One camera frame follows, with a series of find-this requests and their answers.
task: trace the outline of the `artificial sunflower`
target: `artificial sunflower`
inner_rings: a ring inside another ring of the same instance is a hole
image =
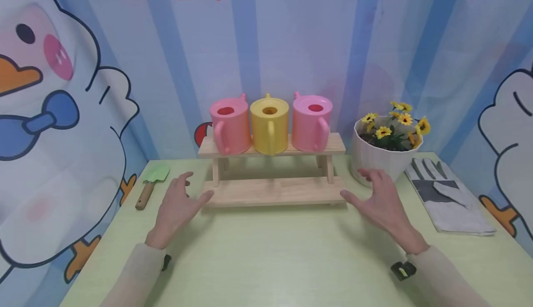
[[[417,126],[420,127],[420,133],[422,135],[427,135],[431,131],[431,125],[426,117],[422,117],[422,119],[418,121]]]
[[[415,137],[412,132],[407,133],[407,137],[409,137],[409,142],[411,142],[413,149],[416,149],[417,147],[420,146],[420,143],[422,143],[421,137],[419,135],[417,136],[418,137]]]
[[[420,129],[420,125],[415,125],[415,129],[416,129],[416,134],[418,135],[419,138],[422,138],[422,130]]]
[[[399,105],[403,106],[403,111],[412,111],[413,110],[413,107],[410,104],[400,103]]]
[[[370,132],[374,128],[375,122],[372,121],[367,125],[367,132]]]
[[[405,106],[403,105],[403,103],[397,103],[396,101],[391,101],[390,104],[399,111],[405,110]]]
[[[376,113],[368,113],[367,115],[365,115],[365,117],[362,119],[363,122],[365,123],[369,123],[369,122],[373,122],[375,118],[377,118],[378,115]]]
[[[401,124],[404,124],[404,125],[411,125],[413,123],[413,118],[411,117],[411,114],[409,113],[400,114],[400,116],[398,117],[398,120],[400,121]]]
[[[389,136],[392,133],[392,130],[387,128],[386,126],[382,126],[378,130],[376,130],[376,136],[378,139],[382,139],[385,136]]]

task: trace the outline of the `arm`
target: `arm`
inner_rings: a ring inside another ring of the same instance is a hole
[[[115,285],[100,307],[142,307],[157,281],[165,258],[165,248],[181,227],[187,224],[213,197],[204,192],[198,199],[190,199],[185,186],[192,172],[172,180],[161,202],[154,228],[144,244],[133,249]]]
[[[490,307],[466,282],[452,262],[411,226],[396,186],[382,170],[359,170],[372,181],[372,197],[361,201],[347,190],[341,196],[369,222],[385,230],[416,266],[413,279],[432,307]]]

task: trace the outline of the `duck beak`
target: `duck beak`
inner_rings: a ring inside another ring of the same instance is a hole
[[[41,83],[43,73],[35,67],[19,66],[12,59],[0,54],[0,97]]]

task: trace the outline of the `hand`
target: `hand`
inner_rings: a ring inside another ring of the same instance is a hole
[[[369,222],[388,232],[408,254],[420,254],[429,248],[422,235],[411,226],[403,209],[396,186],[383,170],[358,170],[372,181],[372,197],[361,201],[347,190],[341,196],[353,205]]]
[[[192,172],[181,174],[172,180],[166,191],[165,197],[159,206],[154,228],[148,233],[146,245],[165,249],[172,237],[187,224],[200,209],[213,197],[213,191],[204,192],[199,198],[191,199],[185,192],[185,186],[189,185],[186,179],[192,177]]]

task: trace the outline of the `trowel wooden handle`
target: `trowel wooden handle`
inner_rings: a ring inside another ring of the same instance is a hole
[[[141,192],[139,197],[139,201],[137,201],[135,205],[137,210],[144,210],[144,208],[146,208],[146,204],[152,195],[152,191],[154,191],[154,182],[146,182],[143,192]]]

